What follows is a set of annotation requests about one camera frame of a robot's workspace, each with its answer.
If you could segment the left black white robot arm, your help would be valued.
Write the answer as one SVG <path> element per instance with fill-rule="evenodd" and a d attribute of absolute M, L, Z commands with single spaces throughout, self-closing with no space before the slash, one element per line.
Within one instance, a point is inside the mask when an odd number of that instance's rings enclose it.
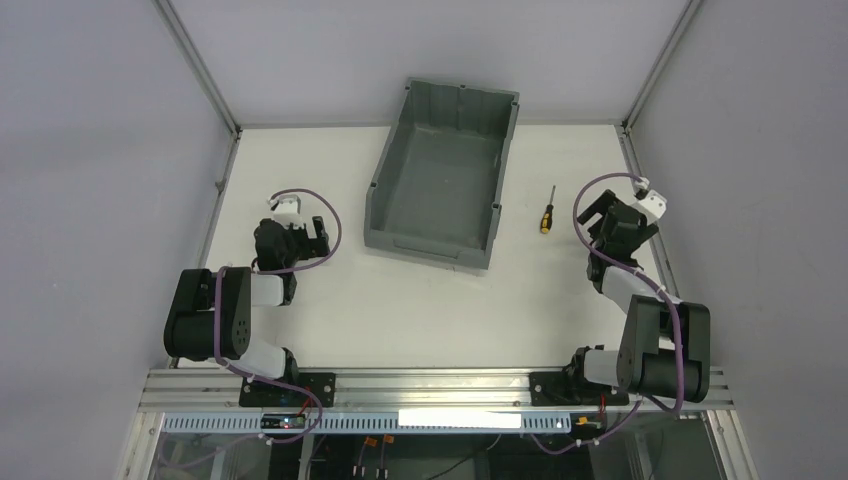
<path fill-rule="evenodd" d="M 163 333 L 166 352 L 212 361 L 248 378 L 298 385 L 294 354 L 253 337 L 252 310 L 290 305 L 298 287 L 292 269 L 329 255 L 323 218 L 314 216 L 312 225 L 310 234 L 304 223 L 265 218 L 253 232 L 254 266 L 182 271 Z"/>

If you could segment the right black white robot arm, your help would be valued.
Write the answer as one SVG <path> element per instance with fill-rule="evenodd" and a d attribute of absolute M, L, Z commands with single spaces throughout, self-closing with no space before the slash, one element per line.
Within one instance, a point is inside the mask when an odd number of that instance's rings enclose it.
<path fill-rule="evenodd" d="M 604 191 L 576 217 L 591 247 L 587 278 L 625 314 L 619 346 L 581 347 L 566 372 L 578 384 L 699 403 L 709 391 L 710 311 L 645 277 L 635 251 L 658 227 L 637 204 Z"/>

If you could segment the black yellow handled screwdriver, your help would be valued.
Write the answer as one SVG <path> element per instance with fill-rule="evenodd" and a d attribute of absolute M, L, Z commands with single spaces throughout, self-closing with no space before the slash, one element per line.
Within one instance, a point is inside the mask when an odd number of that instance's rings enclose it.
<path fill-rule="evenodd" d="M 545 207 L 543 214 L 542 214 L 542 217 L 540 219 L 539 231 L 542 234 L 548 234 L 552 229 L 555 195 L 556 195 L 556 186 L 553 185 L 551 187 L 548 202 L 546 204 L 546 207 Z"/>

